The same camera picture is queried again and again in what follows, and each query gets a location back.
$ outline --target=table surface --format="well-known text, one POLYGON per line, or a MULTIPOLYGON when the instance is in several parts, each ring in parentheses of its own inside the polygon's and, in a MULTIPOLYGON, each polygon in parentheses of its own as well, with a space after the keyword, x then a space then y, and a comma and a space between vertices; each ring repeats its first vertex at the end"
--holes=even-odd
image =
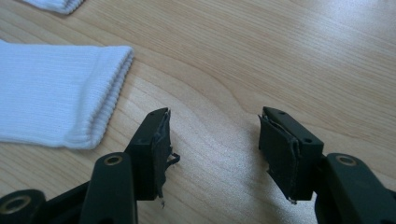
POLYGON ((87 181, 147 113, 170 107, 181 161, 166 172, 164 209, 138 202, 141 223, 315 223, 314 202, 290 204, 266 173, 264 105, 396 190, 395 21, 387 0, 95 0, 69 16, 0 0, 7 42, 135 51, 99 147, 0 143, 0 197, 41 189, 50 199, 87 181))

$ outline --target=wood grain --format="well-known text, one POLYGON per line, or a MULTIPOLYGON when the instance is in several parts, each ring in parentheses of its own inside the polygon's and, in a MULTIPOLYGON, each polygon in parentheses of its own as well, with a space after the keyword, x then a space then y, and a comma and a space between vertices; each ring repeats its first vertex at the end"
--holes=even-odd
POLYGON ((41 189, 50 199, 85 182, 99 157, 124 150, 146 114, 165 106, 182 159, 166 173, 165 208, 138 203, 141 223, 316 223, 313 202, 291 205, 265 173, 264 105, 396 190, 395 20, 387 0, 96 0, 69 16, 0 0, 7 42, 135 49, 100 146, 0 143, 0 197, 41 189))

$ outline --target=wooden table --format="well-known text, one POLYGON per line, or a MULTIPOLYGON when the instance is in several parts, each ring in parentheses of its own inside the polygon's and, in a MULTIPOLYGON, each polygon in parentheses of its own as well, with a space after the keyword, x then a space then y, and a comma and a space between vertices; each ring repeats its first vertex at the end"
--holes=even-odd
POLYGON ((98 158, 123 151, 147 113, 166 106, 181 162, 166 172, 164 209, 138 203, 141 223, 315 223, 314 203, 291 205, 265 172, 264 105, 396 190, 393 1, 95 0, 60 16, 0 0, 0 38, 135 50, 100 146, 1 143, 0 197, 41 189, 50 199, 87 181, 98 158))

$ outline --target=sock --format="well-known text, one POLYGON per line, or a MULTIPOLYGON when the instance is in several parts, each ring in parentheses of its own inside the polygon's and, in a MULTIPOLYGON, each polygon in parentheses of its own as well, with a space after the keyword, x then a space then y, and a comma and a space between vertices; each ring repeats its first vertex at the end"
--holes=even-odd
POLYGON ((83 0, 23 0, 35 7, 70 14, 82 3, 83 0))
POLYGON ((133 57, 125 46, 0 41, 0 141, 96 147, 133 57))

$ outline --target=metal ring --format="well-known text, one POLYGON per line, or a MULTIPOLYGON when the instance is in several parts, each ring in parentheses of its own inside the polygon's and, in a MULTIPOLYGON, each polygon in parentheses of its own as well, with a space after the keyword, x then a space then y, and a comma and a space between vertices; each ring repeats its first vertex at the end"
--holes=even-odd
POLYGON ((121 156, 110 156, 105 159, 105 165, 116 165, 122 162, 121 156))
POLYGON ((340 163, 347 166, 356 166, 358 163, 348 156, 336 156, 335 157, 340 163))
POLYGON ((32 201, 32 198, 28 195, 21 195, 15 198, 11 198, 0 206, 0 214, 9 215, 20 211, 22 208, 26 207, 32 201), (19 201, 14 206, 10 206, 12 203, 19 201))

